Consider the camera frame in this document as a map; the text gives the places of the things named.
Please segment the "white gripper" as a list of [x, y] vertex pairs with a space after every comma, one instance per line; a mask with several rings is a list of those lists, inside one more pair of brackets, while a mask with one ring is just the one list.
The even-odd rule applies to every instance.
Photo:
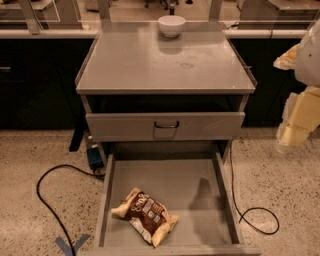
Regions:
[[[294, 70], [299, 45], [277, 57], [273, 63], [281, 70]], [[276, 133], [279, 153], [290, 153], [303, 145], [309, 134], [320, 125], [320, 88], [307, 86], [300, 94], [291, 93], [283, 111], [283, 121]]]

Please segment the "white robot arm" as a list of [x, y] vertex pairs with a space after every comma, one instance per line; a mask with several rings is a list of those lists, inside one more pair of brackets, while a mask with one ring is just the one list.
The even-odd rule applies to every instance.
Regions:
[[287, 153], [302, 146], [320, 125], [320, 20], [297, 45], [278, 57], [273, 66], [292, 69], [296, 80], [306, 85], [302, 93], [289, 95], [276, 134], [277, 151]]

